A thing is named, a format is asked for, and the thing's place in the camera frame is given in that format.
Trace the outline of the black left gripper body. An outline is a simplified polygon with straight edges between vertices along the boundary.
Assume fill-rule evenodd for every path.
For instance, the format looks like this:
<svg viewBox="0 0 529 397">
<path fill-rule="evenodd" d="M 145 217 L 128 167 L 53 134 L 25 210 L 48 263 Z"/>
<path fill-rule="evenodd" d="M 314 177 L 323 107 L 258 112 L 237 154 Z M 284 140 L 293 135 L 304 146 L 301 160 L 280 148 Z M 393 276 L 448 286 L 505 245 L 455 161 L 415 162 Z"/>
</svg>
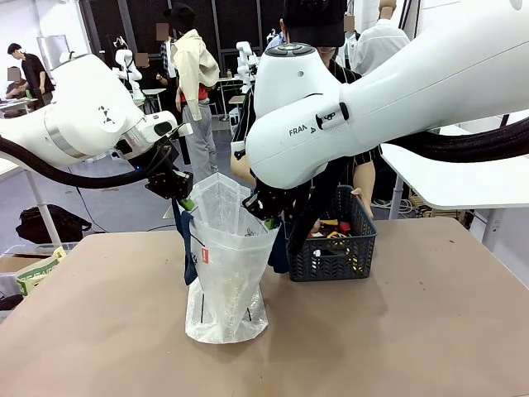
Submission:
<svg viewBox="0 0 529 397">
<path fill-rule="evenodd" d="M 145 169 L 145 187 L 164 199 L 187 199 L 193 189 L 193 174 L 174 165 L 177 154 L 172 145 L 159 146 Z"/>
</svg>

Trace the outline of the person left hand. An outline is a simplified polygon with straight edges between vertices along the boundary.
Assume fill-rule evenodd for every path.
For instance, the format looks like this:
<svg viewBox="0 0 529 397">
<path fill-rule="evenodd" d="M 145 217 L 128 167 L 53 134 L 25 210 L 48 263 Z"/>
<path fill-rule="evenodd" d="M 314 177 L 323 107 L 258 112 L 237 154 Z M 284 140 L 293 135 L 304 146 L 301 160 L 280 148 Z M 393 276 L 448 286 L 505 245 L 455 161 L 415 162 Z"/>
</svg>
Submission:
<svg viewBox="0 0 529 397">
<path fill-rule="evenodd" d="M 361 188 L 354 188 L 351 192 L 352 195 L 356 196 L 360 202 L 363 205 L 363 208 L 365 209 L 366 213 L 368 214 L 370 219 L 374 218 L 372 209 L 371 209 L 371 203 L 368 200 L 368 197 L 363 194 L 363 191 Z"/>
</svg>

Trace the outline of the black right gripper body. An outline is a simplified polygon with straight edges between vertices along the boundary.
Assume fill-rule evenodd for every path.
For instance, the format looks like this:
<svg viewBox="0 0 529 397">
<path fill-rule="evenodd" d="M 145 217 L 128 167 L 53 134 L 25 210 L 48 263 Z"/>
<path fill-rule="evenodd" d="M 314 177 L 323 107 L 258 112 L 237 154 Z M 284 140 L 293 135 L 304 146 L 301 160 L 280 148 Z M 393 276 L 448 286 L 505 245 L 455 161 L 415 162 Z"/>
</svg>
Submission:
<svg viewBox="0 0 529 397">
<path fill-rule="evenodd" d="M 266 184 L 257 184 L 242 207 L 258 219 L 278 217 L 285 207 L 285 191 Z"/>
</svg>

